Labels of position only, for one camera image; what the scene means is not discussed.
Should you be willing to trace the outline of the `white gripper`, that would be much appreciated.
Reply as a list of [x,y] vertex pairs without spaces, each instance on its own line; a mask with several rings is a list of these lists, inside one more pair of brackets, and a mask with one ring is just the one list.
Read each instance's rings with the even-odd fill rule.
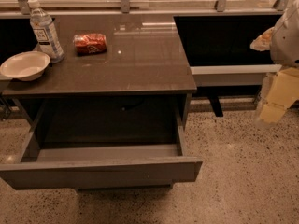
[[299,0],[294,0],[274,28],[271,27],[254,39],[250,48],[270,50],[274,63],[291,68],[267,74],[263,80],[254,124],[268,128],[278,123],[287,110],[299,100]]

